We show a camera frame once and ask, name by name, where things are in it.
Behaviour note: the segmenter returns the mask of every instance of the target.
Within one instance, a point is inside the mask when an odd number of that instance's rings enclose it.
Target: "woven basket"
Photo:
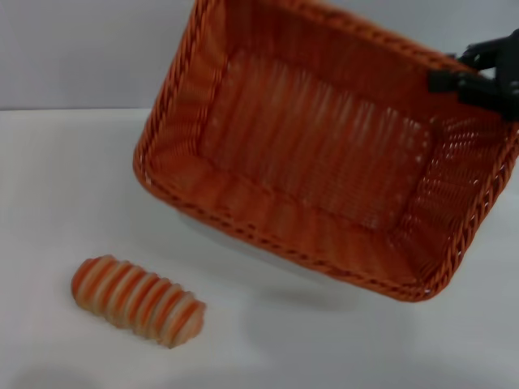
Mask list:
[[[472,71],[310,0],[198,0],[134,168],[229,235],[402,301],[451,280],[516,124],[427,90]]]

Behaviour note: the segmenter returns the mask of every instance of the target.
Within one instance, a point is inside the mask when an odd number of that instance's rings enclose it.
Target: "basket bottom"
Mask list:
[[[175,194],[167,200],[206,224],[311,270],[368,283],[370,289],[418,282],[387,232],[308,207],[198,156],[176,156],[174,163],[167,153],[163,157],[157,155],[152,164],[164,192]]]
[[[431,126],[279,59],[238,51],[196,154],[372,230],[400,221],[434,147]]]

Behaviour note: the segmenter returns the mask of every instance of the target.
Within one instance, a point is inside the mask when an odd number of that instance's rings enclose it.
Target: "basket rim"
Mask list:
[[[152,112],[146,122],[144,132],[135,148],[133,169],[141,185],[152,195],[181,209],[182,203],[187,203],[183,202],[181,194],[172,194],[170,190],[167,190],[160,184],[160,180],[157,179],[152,171],[149,152],[152,150],[152,145],[157,141],[157,135],[164,129],[165,119],[174,109],[174,101],[178,90],[189,69],[193,54],[204,35],[203,32],[206,26],[207,15],[215,6],[224,1],[226,0],[196,0],[191,11],[187,28],[182,36],[179,50],[169,68],[161,90],[155,100]],[[434,50],[427,49],[408,38],[399,36],[372,22],[361,19],[348,11],[343,11],[333,6],[324,5],[313,0],[242,1],[257,1],[273,4],[288,11],[295,12],[297,15],[308,18],[315,23],[338,28],[344,33],[354,34],[365,41],[369,41],[384,49],[405,56],[409,60],[429,69],[441,68],[453,71],[469,70],[468,67],[460,64],[455,59],[442,53],[437,53]],[[512,133],[508,137],[508,142],[504,145],[499,158],[493,166],[492,174],[489,175],[486,184],[482,186],[482,190],[474,200],[472,207],[468,208],[464,222],[452,235],[452,244],[448,248],[443,262],[426,283],[391,285],[390,283],[373,280],[366,275],[356,274],[354,272],[351,272],[347,276],[335,278],[340,278],[351,284],[382,293],[401,301],[427,300],[441,292],[441,290],[448,285],[453,277],[453,273],[460,266],[463,256],[474,239],[479,225],[487,216],[511,176],[515,159],[517,155],[519,155],[518,131],[519,124],[514,123],[512,125]],[[191,212],[190,209],[183,209],[183,211],[188,214],[194,213]]]

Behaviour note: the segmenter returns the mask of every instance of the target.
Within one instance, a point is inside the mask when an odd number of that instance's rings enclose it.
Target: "orange wicker basket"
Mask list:
[[[517,125],[431,93],[476,71],[311,0],[198,0],[134,169],[159,199],[402,301],[451,280],[512,172]]]

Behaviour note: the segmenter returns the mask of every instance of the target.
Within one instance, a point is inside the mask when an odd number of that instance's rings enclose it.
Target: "white surface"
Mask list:
[[[147,111],[0,113],[2,389],[517,389],[519,198],[508,190],[451,286],[399,303],[180,216],[134,179]],[[208,303],[175,350],[78,308],[113,253]]]
[[[329,0],[433,48],[519,28],[516,0]],[[150,107],[193,0],[0,0],[1,108]]]

